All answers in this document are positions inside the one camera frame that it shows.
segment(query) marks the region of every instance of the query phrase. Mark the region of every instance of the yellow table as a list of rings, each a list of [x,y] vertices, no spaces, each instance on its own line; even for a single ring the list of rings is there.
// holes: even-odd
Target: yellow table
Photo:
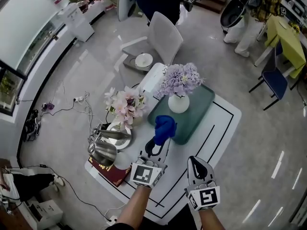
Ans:
[[[292,27],[282,17],[271,15],[267,21],[267,26],[268,40],[265,42],[265,46],[276,47],[280,40],[283,47],[283,55],[295,68],[290,73],[290,76],[296,78],[306,64],[299,35],[293,31]]]

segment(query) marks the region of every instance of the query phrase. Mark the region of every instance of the yellow plaid shirt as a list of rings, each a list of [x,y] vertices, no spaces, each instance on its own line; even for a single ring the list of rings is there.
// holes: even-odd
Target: yellow plaid shirt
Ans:
[[[262,0],[259,7],[251,10],[250,15],[260,22],[266,22],[270,14],[275,16],[280,15],[279,6],[281,1],[282,0]]]

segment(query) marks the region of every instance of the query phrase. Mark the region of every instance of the purple flower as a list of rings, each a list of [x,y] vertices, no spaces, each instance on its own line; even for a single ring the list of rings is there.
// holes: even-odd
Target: purple flower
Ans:
[[[184,66],[172,65],[166,69],[164,79],[156,96],[158,98],[174,94],[179,97],[186,96],[186,94],[192,93],[202,82],[203,80],[193,63],[188,63]]]

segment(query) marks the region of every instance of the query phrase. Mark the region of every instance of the white pants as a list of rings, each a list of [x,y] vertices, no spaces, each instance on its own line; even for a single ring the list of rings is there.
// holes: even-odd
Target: white pants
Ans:
[[[256,21],[255,18],[250,16],[249,12],[246,12],[239,23],[229,29],[224,41],[226,43],[236,43],[241,40],[236,47],[236,52],[247,52],[249,46],[255,42],[262,28],[263,23]]]

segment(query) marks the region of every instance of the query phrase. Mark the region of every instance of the marble floor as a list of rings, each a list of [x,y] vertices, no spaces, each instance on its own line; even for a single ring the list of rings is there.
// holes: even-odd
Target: marble floor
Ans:
[[[133,86],[143,78],[120,63],[120,45],[145,36],[146,24],[146,18],[130,18],[120,23],[116,12],[108,11],[93,25],[94,36],[86,43],[77,42],[59,63],[36,108],[40,110],[41,103],[50,101],[53,95],[54,111],[69,108],[74,97],[89,92],[88,102],[94,113],[92,127],[99,120],[104,121],[104,93],[110,87]],[[223,42],[220,16],[198,7],[190,13],[182,8],[177,27],[184,43],[174,63],[193,62],[206,79],[205,84],[242,111],[237,130],[214,169],[222,194],[221,204],[214,209],[217,216],[228,230],[281,229],[307,186],[307,119],[303,117],[297,91],[288,89],[282,101],[263,111],[272,101],[268,88],[261,85],[248,93],[261,73],[261,66],[254,67],[253,62],[264,50],[263,42],[255,43],[249,58],[235,54],[235,45]],[[84,111],[84,107],[75,105],[79,111]],[[20,159],[23,166],[52,167],[70,181],[82,200],[97,205],[105,213],[109,208],[122,206],[122,202],[84,169],[88,133],[87,114],[70,110],[55,116],[44,115],[39,137],[22,145]],[[281,165],[273,179],[279,160]],[[78,201],[68,186],[60,193],[44,189],[42,196],[57,202],[64,211],[63,222],[72,229],[105,228],[101,215]],[[120,210],[112,210],[108,216],[119,213]],[[200,228],[198,215],[195,212],[193,215]]]

